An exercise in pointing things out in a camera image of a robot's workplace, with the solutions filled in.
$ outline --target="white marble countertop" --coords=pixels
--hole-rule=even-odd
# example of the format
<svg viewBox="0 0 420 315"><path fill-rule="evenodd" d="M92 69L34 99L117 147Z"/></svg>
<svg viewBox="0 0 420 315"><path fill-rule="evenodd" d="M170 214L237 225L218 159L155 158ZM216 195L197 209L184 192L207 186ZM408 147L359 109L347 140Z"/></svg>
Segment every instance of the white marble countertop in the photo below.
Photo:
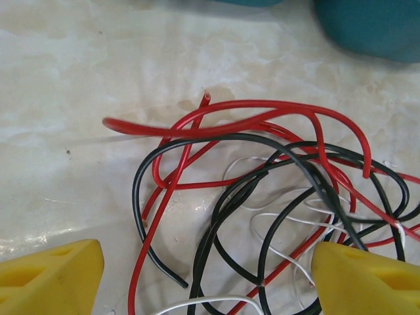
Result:
<svg viewBox="0 0 420 315"><path fill-rule="evenodd" d="M93 314L126 314L129 279L140 248L131 210L132 179L158 139L117 136L102 126L104 116L170 126L196 108L204 89L213 101L306 102L347 115L366 133L376 160L420 176L419 86L418 65L337 49L324 37L305 0L288 0L270 9L205 0L3 1L0 259L97 238L106 268ZM215 114L206 124L244 114ZM301 117L278 121L304 138L314 138L312 126ZM330 119L322 123L328 142L359 150L350 130ZM182 180L204 179L209 173L219 179L222 163L227 166L253 149L245 144L220 148ZM215 158L218 165L212 165ZM164 169L169 171L174 163L167 159ZM287 171L282 174L279 184L288 186ZM354 182L377 200L359 173ZM385 182L392 195L395 186ZM143 187L149 194L152 180L148 178ZM177 192L154 241L161 258L189 280L200 228L220 191ZM413 187L411 205L416 204L418 191ZM249 234L248 219L243 211L231 228ZM279 232L283 241L277 245L284 248L305 236L298 225L283 231L292 233ZM249 252L234 256L254 270L257 258L251 247L258 248L258 242L246 237L232 240L229 229L220 234L231 251L238 242L249 247ZM392 250L382 249L390 256ZM420 263L419 253L419 246L409 240L408 261ZM278 261L270 259L268 265ZM276 314L299 309L290 274L289 270L270 286ZM235 279L212 254L204 291L244 294L250 289L244 282L225 286L229 276ZM305 289L305 281L300 284ZM138 314L187 296L146 261L138 287ZM313 293L303 297L306 303L312 298ZM246 311L253 314L251 308Z"/></svg>

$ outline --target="electrical cable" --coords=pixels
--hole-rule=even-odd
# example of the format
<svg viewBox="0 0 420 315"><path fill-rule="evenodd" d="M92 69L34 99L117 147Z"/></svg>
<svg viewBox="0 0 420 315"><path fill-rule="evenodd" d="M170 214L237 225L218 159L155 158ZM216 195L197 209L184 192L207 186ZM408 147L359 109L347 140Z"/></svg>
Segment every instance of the electrical cable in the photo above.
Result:
<svg viewBox="0 0 420 315"><path fill-rule="evenodd" d="M185 307L188 305L195 305L195 304L208 303L208 302L222 302L222 301L243 301L245 303L248 303L254 306L258 315L264 315L263 310L261 310L261 307L258 305L257 302L255 302L253 299L250 299L249 297L242 297L240 295L220 295L218 297L196 297L195 299L189 299L186 301L173 303L165 307L163 310L152 313L152 315L163 315L165 313L168 313L171 310L174 310L180 307Z"/></svg>
<svg viewBox="0 0 420 315"><path fill-rule="evenodd" d="M327 184L325 182L325 179L322 178L322 175L319 173L319 170L317 170L317 168L315 168L312 164L310 164L308 162L304 162L304 163L308 167L308 170L310 169L312 174L315 175L316 178L319 180L318 184L322 184L322 186L325 189L325 193L326 194L331 194L331 196L332 196L331 202L332 202L333 206L336 206L337 209L339 209L340 206L337 205L338 198L334 198L332 187L329 188L327 186ZM299 195L296 199L294 199L278 215L276 220L274 220L271 227L268 229L266 237L264 238L264 241L262 243L262 247L261 247L261 251L260 251L260 255L259 255L259 261L258 261L258 272L257 272L257 274L260 278L264 278L265 262L266 262L266 257L267 257L267 254L268 254L268 249L269 249L269 246L270 246L270 242L272 241L272 238L274 237L274 234L276 233L280 224L285 220L286 216L288 216L288 214L290 214L290 212L292 212L292 210L294 210L294 208L296 208L296 206L298 204L303 202L303 200L305 200L307 197L309 197L314 191L315 191L315 187L310 188L306 192L303 192L301 195ZM342 213L340 213L340 211L337 211L337 216L340 217L340 219L345 217L345 216L342 216ZM263 287L263 286L258 287L258 293L259 293L259 299L260 299L262 310L264 311L265 314L271 315L271 311L268 307L268 301L267 301L267 297L266 297L265 287Z"/></svg>
<svg viewBox="0 0 420 315"><path fill-rule="evenodd" d="M207 93L205 94L203 99L204 99L204 102L207 102L207 105L208 105L210 98ZM219 110L233 109L233 108L272 108L272 109L274 108L274 109L268 112L256 115L254 117L237 121L235 123L229 123L226 125L210 127L210 128L199 128L199 124L203 115L216 112ZM294 135L287 129L284 129L283 127L280 127L273 123L269 123L265 121L266 119L270 119L272 117L278 117L278 116L283 116L283 115L288 115L288 114L302 114L306 116L307 118L309 118L309 120L312 122L314 126L317 141L302 143L301 142L302 139L300 139L298 136ZM360 144L362 145L364 154L363 155L356 154L355 152L351 152L350 150L347 150L344 148L336 147L330 144L325 144L324 137L322 134L322 128L321 128L318 118L316 117L316 114L322 114L322 115L327 115L329 117L333 117L343 122L344 124L348 125L348 127L358 137ZM195 130L181 130L191 121L193 121L193 127ZM138 276L140 275L142 263L147 254L151 256L153 262L161 270L163 270L168 276L172 277L172 279L174 279L181 285L182 285L182 282L184 282L183 286L185 287L186 282L179 276L177 277L175 273L171 273L172 270L168 269L157 258L156 254L150 249L150 244L152 242L154 232L156 231L156 228L158 227L159 220L163 214L164 209L166 208L167 202L169 201L169 198L172 195L173 191L178 190L178 189L197 189L197 188L205 188L205 187L224 186L224 185L231 185L232 187L233 186L236 187L236 189L231 190L229 194L226 195L225 200L221 201L219 208L215 207L213 209L211 225L208 229L209 232L205 234L205 239L203 241L203 244L202 246L199 245L199 249L197 250L197 253L196 253L196 258L194 259L194 279L193 279L190 296L203 295L200 282L201 282L204 266L208 257L207 251L210 250L212 244L215 245L215 247L217 248L222 258L236 272L244 276L244 278L248 278L248 280L252 280L251 282L258 285L256 289L252 290L248 294L248 296L250 295L253 296L258 290L264 291L264 287L270 281L272 281L272 279L274 279L282 270L284 270L285 267L287 267L290 264L290 262L287 260L282 261L278 265L278 267L276 267L276 269L270 275L268 275L266 279L264 280L264 270L262 270L262 277L260 277L262 267L259 266L259 274L257 274L257 276L252 275L250 272L246 271L241 266L239 266L239 264L234 262L234 260L222 248L222 245L220 244L220 241L217 238L217 230L219 229L222 222L225 221L227 217L229 217L236 209L243 206L243 203L252 194L252 192L258 185L258 182L262 178L267 176L269 170L279 167L279 166L289 165L290 163L295 163L298 167L301 168L302 172L305 174L307 179L313 185L313 188L315 189L315 191L317 191L318 195L320 195L321 200L325 203L326 207L329 210L331 210L331 212L334 213L335 216L339 217L340 220L343 222L345 226L345 230L350 234L350 238L344 241L345 234L342 233L338 240L339 243L344 241L343 243L345 245L350 245L352 242L354 242L357 244L359 248L367 249L367 247L373 247L376 245L384 245L386 243L391 243L392 241L394 241L396 244L398 258L404 259L404 243L405 243L406 234L416 240L420 240L419 235L415 233L415 231L417 231L420 227L414 226L412 228L407 228L403 226L401 223L401 222L409 221L420 214L420 205L418 205L413 211L401 216L402 212L407 207L409 196L410 196L408 188L404 182L404 179L410 180L417 184L420 184L420 179L412 177L410 175L396 174L395 172L392 172L392 170L386 167L385 168L382 167L383 165L377 162L375 162L376 164L374 164L374 161L371 160L369 144L365 136L363 135L363 132L351 120L349 120L345 116L338 114L334 111L327 110L325 108L319 108L317 106L302 105L302 104L290 103L290 102L233 101L233 102L223 102L223 103L218 103L218 104L212 104L211 106L207 106L207 107L206 105L200 106L198 110L182 118L171 129L162 129L162 128L159 129L159 128L154 128L154 127L149 127L149 126L140 126L140 125L136 125L132 123L127 123L124 121L121 122L121 121L118 121L117 119L105 119L104 124L107 125L108 127L111 127L114 130L118 130L123 133L129 133L129 134L136 134L139 132L141 133L141 132L146 131L146 132L150 132L149 135L162 136L165 133L165 136L164 136L165 139L162 140L161 144L162 144L162 147L165 147L166 145L168 145L166 149L155 154L155 156L152 156L153 154L150 154L148 156L148 158L152 157L151 159L152 174L153 174L154 180L156 181L158 185L158 188L152 194L151 198L149 199L146 206L144 207L142 213L140 212L138 193L139 193L141 177L143 176L144 173L140 174L140 176L137 176L139 174L140 168L137 171L137 174L135 177L135 183L133 184L133 210L135 213L136 225L137 225L137 228L139 229L140 237L142 238L142 241L144 241L144 245L143 245L142 251L140 252L138 261L136 263L135 271L133 272L133 277L131 280L130 291L129 291L129 315L132 315L135 313L134 297L135 297L137 280L138 280ZM246 174L245 176L242 176L239 178L231 178L229 180L224 179L222 181L217 181L217 182L188 183L188 184L178 183L182 171L185 168L187 168L187 166L191 165L198 158L204 155L208 150L214 147L218 143L218 141L226 140L226 136L231 136L231 135L226 135L226 133L231 133L234 131L235 132L245 131L248 129L267 132L274 135L275 137L282 138L292 143L288 146L282 146L281 147L282 150L280 150L279 148L276 148L275 146L266 143L266 141L260 142L260 143L265 143L273 148L276 148L277 150L279 150L279 152L276 152L270 157L271 161L267 161L260 167L256 168L254 171ZM239 137L241 138L241 137L248 137L248 136L252 136L252 135L245 135L245 136L242 135ZM195 139L194 140L186 139L181 144L180 142L177 142L179 140L171 141L171 137L193 137ZM235 139L235 140L248 140L249 141L249 139L244 139L244 138ZM189 157L191 145L193 143L208 142L208 141L209 143L207 143L197 153ZM174 143L177 144L175 147L185 146L181 160L178 164L177 169L173 171L165 180L161 180L159 177L160 159L162 157L162 154L164 154L168 150L171 150L171 148L174 148L172 146ZM306 153L306 155L296 154L292 156L293 153L290 151L290 149L292 148L300 148L302 151ZM326 149L335 151L337 153L327 153ZM374 183L375 187L378 190L381 201L383 202L385 212L382 212L380 208L376 207L374 204L372 204L372 202L370 202L367 198L361 195L361 193L355 190L352 186L351 181L347 178L347 176L339 168L330 164L329 162L330 160L333 162L338 162L343 165L360 168L363 170L363 176L365 178L371 177L372 182ZM330 186L330 184L326 181L323 175L319 173L319 170L317 170L317 168L315 168L312 164L305 161L319 163L327 171L328 175L331 177L331 184L333 187ZM149 162L150 161L145 163L146 167L149 166L150 164ZM390 209L389 202L388 202L385 192L383 192L383 195L381 195L381 193L379 192L380 189L383 190L383 188L381 187L379 181L375 184L375 179L372 179L372 173L386 174L388 176L391 176L391 178L393 178L397 182L399 187L402 189L402 201L394 212L392 212ZM381 219L365 219L365 218L356 217L353 214L347 215L343 211L343 208L341 207L341 204L340 204L340 197L338 195L339 187L338 187L337 182L350 192L350 212L351 213L355 213L356 211L356 198L358 198L363 204L367 205L374 213L379 215ZM163 197L163 201L161 202L161 205L159 206L157 210L157 213L152 222L152 225L149 228L149 232L146 234L142 219L144 220L147 219L147 216L154 202L156 201L156 198L159 196L159 194L162 192L163 189L167 189L167 191ZM352 222L372 224L372 226L357 233L352 228L352 225L351 225ZM374 232L375 230L379 228L384 227L387 224L390 224L391 226L393 226L392 238L389 238L383 241L374 242L371 244L366 244L366 245L363 244L360 238L364 237L365 235L368 235L369 233ZM290 257L292 259L298 259L299 255L304 253L305 250L309 248L310 246L313 246L314 242L316 242L316 240L325 232L327 232L328 237L331 238L332 232L330 232L325 227L321 227L311 237L309 237L298 249L292 252L292 254L290 254ZM264 300L264 294L265 292L260 294L261 301ZM229 312L229 314L235 314L243 306L243 304L244 304L243 302L239 302ZM268 303L262 302L261 306L263 308L266 308L269 311ZM215 310L209 303L205 303L204 307L207 310L210 309L211 314L222 314L219 311ZM191 306L188 307L188 313L193 314L191 311L193 309L195 309L195 307L191 307ZM299 315L319 314L320 311L321 309L319 305L319 300L317 299L306 310L303 310L297 314Z"/></svg>

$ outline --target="teal plastic container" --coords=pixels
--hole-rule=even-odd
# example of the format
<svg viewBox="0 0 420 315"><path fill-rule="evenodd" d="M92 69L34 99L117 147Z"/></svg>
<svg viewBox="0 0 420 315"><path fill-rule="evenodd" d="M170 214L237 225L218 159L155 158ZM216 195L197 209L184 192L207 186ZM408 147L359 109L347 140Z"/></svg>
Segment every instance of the teal plastic container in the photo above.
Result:
<svg viewBox="0 0 420 315"><path fill-rule="evenodd" d="M283 0L217 0L221 2L233 3L235 5L246 5L248 7L271 7Z"/></svg>
<svg viewBox="0 0 420 315"><path fill-rule="evenodd" d="M339 46L399 62L420 62L420 0L314 0Z"/></svg>

